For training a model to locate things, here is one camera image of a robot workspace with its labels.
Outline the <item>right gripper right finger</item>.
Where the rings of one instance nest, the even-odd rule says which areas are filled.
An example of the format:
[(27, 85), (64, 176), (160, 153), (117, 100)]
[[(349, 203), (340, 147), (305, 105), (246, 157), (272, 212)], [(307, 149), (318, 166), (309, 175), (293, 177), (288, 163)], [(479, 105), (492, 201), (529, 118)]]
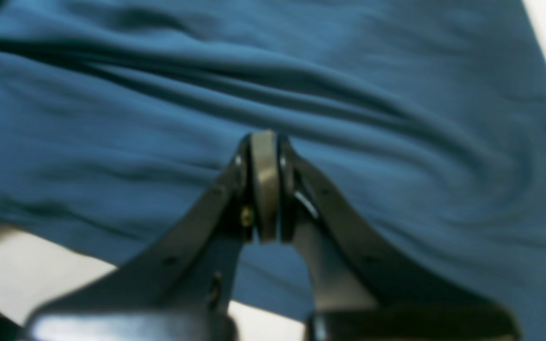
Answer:
[(316, 310), (306, 341), (518, 341), (502, 305), (394, 247), (288, 137), (264, 132), (264, 242), (300, 253)]

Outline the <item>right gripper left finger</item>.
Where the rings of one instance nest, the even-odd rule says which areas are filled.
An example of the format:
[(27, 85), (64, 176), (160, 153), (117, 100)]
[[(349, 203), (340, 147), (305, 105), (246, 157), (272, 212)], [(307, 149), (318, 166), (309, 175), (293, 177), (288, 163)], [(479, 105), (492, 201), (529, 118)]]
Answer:
[(266, 132), (241, 140), (188, 213), (139, 256), (29, 317), (24, 341), (236, 341), (228, 315), (243, 245), (259, 222), (255, 158)]

